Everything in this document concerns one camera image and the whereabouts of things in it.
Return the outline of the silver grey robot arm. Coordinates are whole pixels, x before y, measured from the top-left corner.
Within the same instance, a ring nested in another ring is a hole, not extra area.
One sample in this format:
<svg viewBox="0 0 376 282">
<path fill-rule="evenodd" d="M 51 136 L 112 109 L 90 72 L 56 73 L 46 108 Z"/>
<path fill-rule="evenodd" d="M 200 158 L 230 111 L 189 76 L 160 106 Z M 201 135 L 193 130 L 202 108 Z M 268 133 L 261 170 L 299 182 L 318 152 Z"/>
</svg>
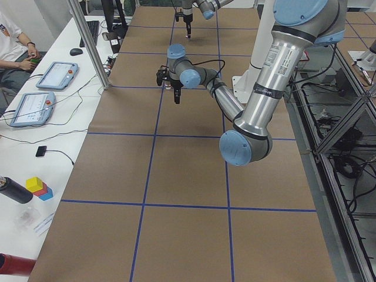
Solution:
<svg viewBox="0 0 376 282">
<path fill-rule="evenodd" d="M 206 20 L 211 19 L 214 13 L 218 11 L 221 7 L 231 3 L 233 0 L 186 0 L 182 1 L 182 8 L 179 12 L 175 12 L 175 20 L 179 21 L 183 18 L 183 22 L 186 24 L 186 38 L 190 39 L 192 34 L 191 23 L 193 22 L 193 6 L 197 5 L 198 9 L 202 13 Z"/>
<path fill-rule="evenodd" d="M 180 102 L 181 88 L 203 85 L 233 124 L 220 138 L 223 159 L 244 166 L 264 159 L 273 147 L 267 130 L 279 100 L 304 51 L 313 45 L 331 45 L 342 40 L 347 1 L 275 1 L 269 9 L 274 18 L 273 41 L 260 74 L 243 106 L 213 69 L 195 66 L 179 43 L 167 50 L 167 70 L 159 71 L 157 83 L 170 82 L 174 101 Z"/>
</svg>

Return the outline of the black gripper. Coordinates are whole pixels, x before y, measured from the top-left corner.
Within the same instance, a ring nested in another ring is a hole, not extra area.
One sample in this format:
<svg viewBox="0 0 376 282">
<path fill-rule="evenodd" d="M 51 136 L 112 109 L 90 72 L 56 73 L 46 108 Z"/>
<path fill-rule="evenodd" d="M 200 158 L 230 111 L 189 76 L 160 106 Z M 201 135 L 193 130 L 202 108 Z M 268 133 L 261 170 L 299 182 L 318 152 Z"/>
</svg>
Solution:
<svg viewBox="0 0 376 282">
<path fill-rule="evenodd" d="M 191 24 L 193 21 L 193 15 L 183 15 L 183 21 L 186 23 L 187 36 L 191 35 Z"/>
<path fill-rule="evenodd" d="M 183 87 L 183 84 L 179 80 L 170 80 L 170 85 L 174 89 L 174 102 L 175 104 L 180 104 L 180 89 Z"/>
</svg>

